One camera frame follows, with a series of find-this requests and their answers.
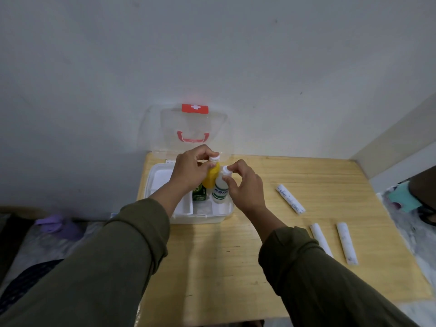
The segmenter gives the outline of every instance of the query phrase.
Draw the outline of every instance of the hand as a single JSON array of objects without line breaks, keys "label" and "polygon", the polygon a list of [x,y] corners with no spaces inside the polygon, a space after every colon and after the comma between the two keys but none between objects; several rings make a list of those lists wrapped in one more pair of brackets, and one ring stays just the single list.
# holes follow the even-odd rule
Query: hand
[{"label": "hand", "polygon": [[228,185],[230,197],[235,205],[245,215],[255,209],[266,208],[265,198],[263,196],[263,182],[253,169],[249,167],[243,159],[227,166],[227,169],[243,177],[243,181],[239,187],[232,177],[222,177]]},{"label": "hand", "polygon": [[170,183],[180,187],[185,194],[194,190],[207,176],[209,169],[215,166],[215,163],[210,161],[203,164],[198,161],[218,155],[219,153],[213,152],[207,145],[201,145],[179,154]]}]

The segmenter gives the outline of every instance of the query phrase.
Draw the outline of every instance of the olive green sleeve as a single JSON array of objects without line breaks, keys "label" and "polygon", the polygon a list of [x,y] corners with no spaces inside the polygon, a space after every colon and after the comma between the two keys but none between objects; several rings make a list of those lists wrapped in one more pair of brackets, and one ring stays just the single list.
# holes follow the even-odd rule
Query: olive green sleeve
[{"label": "olive green sleeve", "polygon": [[156,201],[125,206],[4,313],[0,326],[133,326],[169,233]]},{"label": "olive green sleeve", "polygon": [[275,230],[259,264],[294,326],[417,326],[395,305],[327,255],[299,227]]}]

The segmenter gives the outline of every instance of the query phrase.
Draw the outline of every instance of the person's right hand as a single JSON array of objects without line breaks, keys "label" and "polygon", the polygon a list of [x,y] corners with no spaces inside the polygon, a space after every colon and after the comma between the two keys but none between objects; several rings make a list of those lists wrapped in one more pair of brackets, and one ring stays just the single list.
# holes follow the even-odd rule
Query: person's right hand
[{"label": "person's right hand", "polygon": [[243,177],[243,181],[239,187],[232,177],[222,177],[222,179],[226,181],[230,197],[238,209],[246,214],[257,208],[266,208],[265,198],[263,196],[263,182],[254,170],[249,167],[243,159],[227,166],[227,169]]}]

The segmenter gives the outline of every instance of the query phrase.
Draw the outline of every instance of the yellow bottle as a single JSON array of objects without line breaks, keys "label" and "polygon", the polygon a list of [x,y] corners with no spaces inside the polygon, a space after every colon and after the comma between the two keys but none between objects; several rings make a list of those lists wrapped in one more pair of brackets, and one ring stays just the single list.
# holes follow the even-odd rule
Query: yellow bottle
[{"label": "yellow bottle", "polygon": [[209,170],[208,175],[201,183],[204,187],[206,187],[208,189],[213,188],[215,186],[215,180],[217,179],[217,177],[219,175],[219,171],[220,171],[219,155],[218,155],[218,157],[209,157],[209,160],[211,162],[216,163],[216,165]]}]

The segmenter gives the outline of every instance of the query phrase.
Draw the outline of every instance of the bottle cap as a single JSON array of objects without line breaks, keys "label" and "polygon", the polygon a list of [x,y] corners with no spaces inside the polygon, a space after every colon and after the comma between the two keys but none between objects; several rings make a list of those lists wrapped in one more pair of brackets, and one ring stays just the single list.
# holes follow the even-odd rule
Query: bottle cap
[{"label": "bottle cap", "polygon": [[222,167],[222,175],[224,175],[224,176],[231,176],[233,172],[227,170],[227,166],[228,165]]},{"label": "bottle cap", "polygon": [[216,157],[209,156],[209,160],[210,160],[211,162],[217,162],[217,161],[219,161],[219,156],[220,156],[220,155],[218,155],[218,156],[216,156]]}]

